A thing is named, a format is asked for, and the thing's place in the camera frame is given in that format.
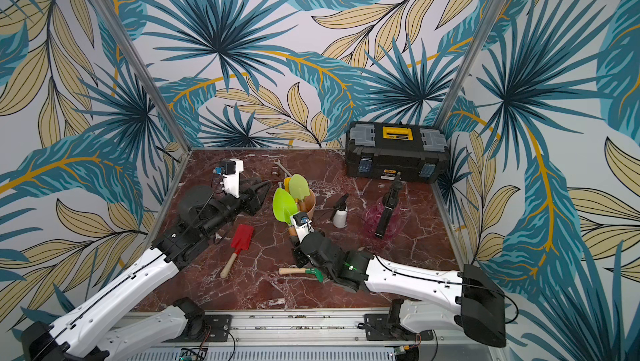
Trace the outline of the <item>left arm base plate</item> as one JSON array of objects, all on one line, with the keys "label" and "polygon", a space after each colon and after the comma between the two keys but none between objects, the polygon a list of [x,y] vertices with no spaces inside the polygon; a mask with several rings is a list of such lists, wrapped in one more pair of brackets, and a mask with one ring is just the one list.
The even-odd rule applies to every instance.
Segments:
[{"label": "left arm base plate", "polygon": [[233,316],[231,314],[204,314],[188,319],[185,330],[166,343],[226,343]]}]

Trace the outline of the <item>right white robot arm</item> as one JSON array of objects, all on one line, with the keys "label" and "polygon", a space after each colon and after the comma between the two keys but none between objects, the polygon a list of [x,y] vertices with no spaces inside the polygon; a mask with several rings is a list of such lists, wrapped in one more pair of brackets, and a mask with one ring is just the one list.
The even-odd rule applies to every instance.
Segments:
[{"label": "right white robot arm", "polygon": [[344,289],[400,296],[388,314],[391,330],[456,329],[489,347],[507,345],[505,293],[477,266],[420,269],[367,251],[345,252],[320,232],[304,236],[296,251]]}]

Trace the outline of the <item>pink transparent spray bottle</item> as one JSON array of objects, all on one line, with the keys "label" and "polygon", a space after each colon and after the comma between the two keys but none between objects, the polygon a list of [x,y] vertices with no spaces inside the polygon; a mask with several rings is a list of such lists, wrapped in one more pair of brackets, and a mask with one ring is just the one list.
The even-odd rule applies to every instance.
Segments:
[{"label": "pink transparent spray bottle", "polygon": [[399,205],[403,182],[400,175],[393,180],[391,187],[374,206],[367,209],[364,216],[364,228],[375,239],[393,239],[401,229],[401,217],[396,211]]}]

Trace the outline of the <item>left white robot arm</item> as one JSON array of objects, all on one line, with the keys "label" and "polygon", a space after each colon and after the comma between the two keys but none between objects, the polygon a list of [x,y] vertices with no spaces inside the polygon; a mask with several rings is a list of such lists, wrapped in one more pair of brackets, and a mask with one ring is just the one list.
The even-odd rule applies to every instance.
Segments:
[{"label": "left white robot arm", "polygon": [[157,287],[190,266],[215,240],[218,231],[240,214],[255,216],[271,183],[243,179],[239,192],[222,197],[200,185],[179,204],[178,220],[156,237],[128,269],[83,304],[51,323],[35,322],[21,335],[27,360],[125,360],[155,344],[207,335],[203,310],[182,298],[165,310],[125,328],[116,328],[134,306]]}]

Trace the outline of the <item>bright green toy trowel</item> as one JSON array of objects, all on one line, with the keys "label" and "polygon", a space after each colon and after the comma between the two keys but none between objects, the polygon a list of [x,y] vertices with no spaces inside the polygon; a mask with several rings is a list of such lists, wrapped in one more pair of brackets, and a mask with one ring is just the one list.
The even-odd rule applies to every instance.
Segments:
[{"label": "bright green toy trowel", "polygon": [[295,199],[285,189],[277,188],[273,196],[273,215],[279,222],[288,226],[290,236],[297,237],[292,217],[299,212]]}]

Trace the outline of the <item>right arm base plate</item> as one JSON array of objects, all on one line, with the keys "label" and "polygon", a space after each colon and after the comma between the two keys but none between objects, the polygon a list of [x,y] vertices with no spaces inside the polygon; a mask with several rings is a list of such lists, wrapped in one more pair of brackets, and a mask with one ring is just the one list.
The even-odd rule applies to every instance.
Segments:
[{"label": "right arm base plate", "polygon": [[365,314],[363,322],[358,323],[358,328],[366,333],[367,341],[431,341],[434,340],[434,333],[426,330],[421,333],[414,333],[405,329],[400,324],[390,321],[388,314]]}]

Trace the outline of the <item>white small spray bottle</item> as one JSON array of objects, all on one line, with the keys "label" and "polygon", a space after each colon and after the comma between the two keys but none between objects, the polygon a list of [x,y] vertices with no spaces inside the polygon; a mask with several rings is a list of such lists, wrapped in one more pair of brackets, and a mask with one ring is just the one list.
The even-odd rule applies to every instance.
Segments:
[{"label": "white small spray bottle", "polygon": [[349,194],[344,194],[336,201],[333,206],[331,221],[333,226],[337,229],[344,229],[347,226],[348,197]]}]

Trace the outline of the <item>red toy shovel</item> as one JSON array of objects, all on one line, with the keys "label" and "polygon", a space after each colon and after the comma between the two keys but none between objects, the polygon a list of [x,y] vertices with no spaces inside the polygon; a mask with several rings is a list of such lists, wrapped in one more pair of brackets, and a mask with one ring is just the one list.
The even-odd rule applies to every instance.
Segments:
[{"label": "red toy shovel", "polygon": [[221,279],[226,279],[226,277],[229,276],[231,268],[233,267],[233,264],[235,263],[238,255],[241,252],[249,249],[253,234],[254,234],[253,226],[240,224],[236,228],[236,231],[231,243],[231,247],[233,248],[233,253],[220,273]]}]

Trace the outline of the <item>light green toy spade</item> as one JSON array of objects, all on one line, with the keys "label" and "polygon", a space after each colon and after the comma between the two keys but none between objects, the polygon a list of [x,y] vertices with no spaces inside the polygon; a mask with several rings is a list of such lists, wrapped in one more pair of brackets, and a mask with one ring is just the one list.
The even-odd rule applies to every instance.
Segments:
[{"label": "light green toy spade", "polygon": [[290,178],[288,188],[289,193],[296,201],[299,209],[301,211],[308,212],[309,207],[307,205],[307,198],[310,196],[311,190],[305,177],[300,174],[293,175]]}]

